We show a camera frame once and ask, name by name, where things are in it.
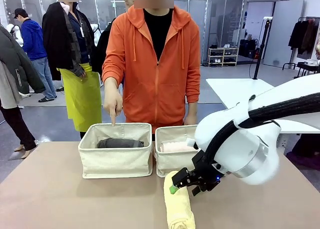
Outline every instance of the rolled yellow towel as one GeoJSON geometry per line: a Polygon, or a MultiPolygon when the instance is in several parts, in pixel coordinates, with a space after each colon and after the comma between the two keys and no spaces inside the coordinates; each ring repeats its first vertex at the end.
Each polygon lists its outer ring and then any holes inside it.
{"type": "Polygon", "coordinates": [[[164,179],[164,201],[169,229],[195,229],[195,217],[191,211],[187,187],[180,188],[175,194],[170,192],[172,177],[176,173],[177,171],[172,171],[164,179]]]}

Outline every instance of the shoe rack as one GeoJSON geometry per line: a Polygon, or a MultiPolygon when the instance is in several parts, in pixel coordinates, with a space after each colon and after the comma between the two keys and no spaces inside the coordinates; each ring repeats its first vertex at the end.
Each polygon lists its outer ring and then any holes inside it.
{"type": "Polygon", "coordinates": [[[226,67],[230,65],[237,65],[239,54],[239,47],[218,47],[215,49],[209,48],[208,50],[208,64],[217,67],[226,67]]]}

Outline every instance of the hoodie drawstring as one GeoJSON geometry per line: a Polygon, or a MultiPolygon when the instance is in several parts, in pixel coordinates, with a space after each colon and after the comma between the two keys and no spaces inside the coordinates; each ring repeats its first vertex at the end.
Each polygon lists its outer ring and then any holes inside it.
{"type": "Polygon", "coordinates": [[[133,26],[133,61],[136,62],[136,38],[135,38],[135,30],[136,28],[133,26]]]}
{"type": "Polygon", "coordinates": [[[184,56],[184,28],[182,28],[182,39],[181,39],[181,53],[182,53],[182,59],[181,59],[181,64],[182,64],[182,69],[185,69],[185,56],[184,56]]]}

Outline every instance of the blue hoodie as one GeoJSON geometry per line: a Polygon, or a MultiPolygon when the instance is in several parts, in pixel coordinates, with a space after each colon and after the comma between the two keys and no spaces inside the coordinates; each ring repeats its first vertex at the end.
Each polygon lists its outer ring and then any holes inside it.
{"type": "Polygon", "coordinates": [[[21,36],[23,39],[22,48],[31,61],[47,56],[42,28],[37,22],[31,19],[25,20],[21,26],[21,36]]]}

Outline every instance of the yellow skirt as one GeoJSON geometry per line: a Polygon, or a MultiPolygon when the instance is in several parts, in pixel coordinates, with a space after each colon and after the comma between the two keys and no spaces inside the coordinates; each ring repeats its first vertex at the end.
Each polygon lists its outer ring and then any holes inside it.
{"type": "Polygon", "coordinates": [[[102,123],[99,74],[89,63],[80,64],[86,77],[80,78],[67,69],[61,72],[68,118],[78,132],[86,132],[93,124],[102,123]]]}

